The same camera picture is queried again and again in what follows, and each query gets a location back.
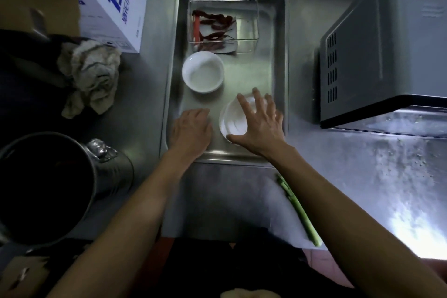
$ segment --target hand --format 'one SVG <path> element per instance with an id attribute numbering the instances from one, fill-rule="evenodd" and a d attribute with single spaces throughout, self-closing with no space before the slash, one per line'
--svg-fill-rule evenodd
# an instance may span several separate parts
<path id="1" fill-rule="evenodd" d="M 271 95 L 265 95 L 267 106 L 265 106 L 264 99 L 257 88 L 253 89 L 253 95 L 256 102 L 256 113 L 242 94 L 237 95 L 237 100 L 247 117 L 247 133 L 242 136 L 229 134 L 227 139 L 266 158 L 278 145 L 286 141 L 282 131 L 284 115 L 276 109 Z"/>
<path id="2" fill-rule="evenodd" d="M 209 109 L 184 111 L 174 121 L 171 138 L 172 155 L 179 158 L 189 167 L 195 159 L 205 152 L 211 142 L 213 128 L 208 123 Z"/>

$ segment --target dish towel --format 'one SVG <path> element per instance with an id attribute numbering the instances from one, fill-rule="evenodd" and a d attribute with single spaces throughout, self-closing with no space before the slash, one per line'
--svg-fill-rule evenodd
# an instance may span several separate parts
<path id="1" fill-rule="evenodd" d="M 116 48 L 93 40 L 83 41 L 79 46 L 62 44 L 57 65 L 75 88 L 67 97 L 63 117 L 72 119 L 85 106 L 90 106 L 97 114 L 103 114 L 113 105 L 120 55 Z"/>

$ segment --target kitchen counter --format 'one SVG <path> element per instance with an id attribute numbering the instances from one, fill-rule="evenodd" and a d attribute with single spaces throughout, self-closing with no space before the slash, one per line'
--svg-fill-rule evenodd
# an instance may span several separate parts
<path id="1" fill-rule="evenodd" d="M 316 48 L 352 0 L 290 0 L 287 140 L 330 182 L 417 255 L 447 259 L 447 140 L 321 130 Z M 123 151 L 140 184 L 158 161 L 175 0 L 148 0 L 141 53 L 123 54 L 115 105 L 85 132 Z M 72 237 L 94 238 L 122 204 L 84 221 Z M 194 164 L 166 210 L 162 234 L 235 242 L 258 226 L 313 248 L 268 168 Z"/>

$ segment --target stainless steel pot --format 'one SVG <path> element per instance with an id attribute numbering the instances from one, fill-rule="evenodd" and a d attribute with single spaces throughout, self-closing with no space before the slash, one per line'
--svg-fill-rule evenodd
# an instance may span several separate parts
<path id="1" fill-rule="evenodd" d="M 127 193 L 133 176 L 127 156 L 99 139 L 21 137 L 0 151 L 0 241 L 55 243 L 99 202 Z"/>

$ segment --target stainless steel tray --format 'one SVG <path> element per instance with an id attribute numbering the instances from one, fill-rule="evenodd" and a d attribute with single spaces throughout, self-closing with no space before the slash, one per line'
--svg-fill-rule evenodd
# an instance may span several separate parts
<path id="1" fill-rule="evenodd" d="M 258 0 L 259 39 L 256 50 L 252 53 L 220 55 L 225 66 L 225 81 L 219 90 L 207 95 L 191 91 L 182 80 L 183 62 L 193 53 L 187 40 L 188 2 L 176 0 L 176 34 L 166 85 L 160 156 L 168 150 L 173 121 L 184 110 L 209 108 L 213 137 L 198 162 L 269 166 L 263 158 L 227 142 L 220 133 L 218 121 L 222 107 L 234 99 L 238 92 L 250 93 L 256 86 L 261 93 L 273 96 L 277 108 L 284 113 L 283 127 L 288 127 L 289 0 Z"/>

